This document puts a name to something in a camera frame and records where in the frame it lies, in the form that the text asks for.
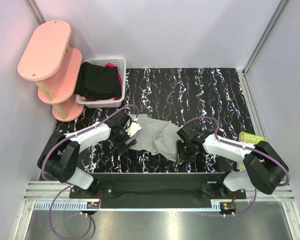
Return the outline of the grey t shirt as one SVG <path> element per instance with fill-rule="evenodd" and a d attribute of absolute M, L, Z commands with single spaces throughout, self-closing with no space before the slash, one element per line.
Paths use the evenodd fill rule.
<path fill-rule="evenodd" d="M 131 147 L 135 151 L 147 151 L 152 155 L 163 155 L 167 160 L 181 165 L 186 161 L 182 159 L 177 151 L 177 141 L 181 137 L 177 132 L 181 129 L 170 121 L 163 121 L 140 114 L 136 121 L 140 126 L 133 137 L 137 143 Z"/>

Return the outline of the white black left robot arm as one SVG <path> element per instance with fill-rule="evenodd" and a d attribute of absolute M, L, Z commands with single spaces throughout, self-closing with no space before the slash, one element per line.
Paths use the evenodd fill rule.
<path fill-rule="evenodd" d="M 80 153 L 107 140 L 120 155 L 127 152 L 137 143 L 132 137 L 142 129 L 137 120 L 137 117 L 120 111 L 77 132 L 55 132 L 45 145 L 37 166 L 45 175 L 60 183 L 77 186 L 85 197 L 93 198 L 98 193 L 98 186 L 89 173 L 77 167 Z"/>

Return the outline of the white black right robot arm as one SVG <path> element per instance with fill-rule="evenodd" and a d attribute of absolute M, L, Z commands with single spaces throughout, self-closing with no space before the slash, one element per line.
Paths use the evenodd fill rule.
<path fill-rule="evenodd" d="M 177 161 L 194 162 L 198 154 L 221 156 L 244 165 L 240 171 L 223 175 L 217 185 L 218 195 L 229 198 L 241 189 L 255 188 L 271 195 L 277 187 L 289 184 L 289 168 L 266 141 L 243 144 L 219 136 L 216 132 L 198 132 L 187 124 L 177 131 Z"/>

